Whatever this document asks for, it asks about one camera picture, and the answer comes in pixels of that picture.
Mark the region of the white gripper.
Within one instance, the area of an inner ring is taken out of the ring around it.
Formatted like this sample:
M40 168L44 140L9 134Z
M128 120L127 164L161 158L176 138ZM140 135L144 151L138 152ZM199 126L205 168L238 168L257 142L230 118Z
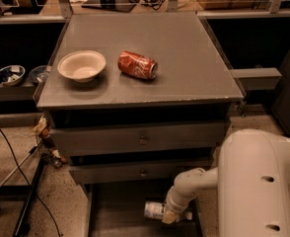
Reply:
M164 212L162 222L172 224L179 219L179 213L184 212L189 204L189 198L181 195L175 187L171 187L166 196L168 210Z

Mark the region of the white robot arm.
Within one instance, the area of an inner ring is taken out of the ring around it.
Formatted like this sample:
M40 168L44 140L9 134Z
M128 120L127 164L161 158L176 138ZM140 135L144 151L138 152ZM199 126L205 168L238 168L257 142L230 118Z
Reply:
M176 176L163 221L175 222L198 191L213 188L219 237L290 237L290 138L258 129L232 133L217 167Z

